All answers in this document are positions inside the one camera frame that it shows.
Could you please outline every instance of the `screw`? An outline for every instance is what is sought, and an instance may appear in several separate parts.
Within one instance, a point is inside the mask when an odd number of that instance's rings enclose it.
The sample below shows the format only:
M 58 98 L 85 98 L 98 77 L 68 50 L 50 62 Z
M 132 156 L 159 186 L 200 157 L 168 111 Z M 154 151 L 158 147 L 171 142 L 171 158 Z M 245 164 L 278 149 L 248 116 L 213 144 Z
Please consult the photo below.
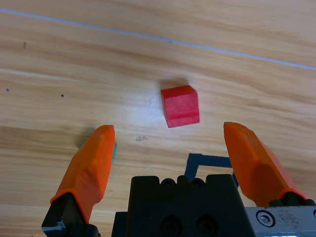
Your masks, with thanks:
M 273 215 L 266 211 L 257 212 L 257 220 L 265 227 L 272 227 L 275 225 Z

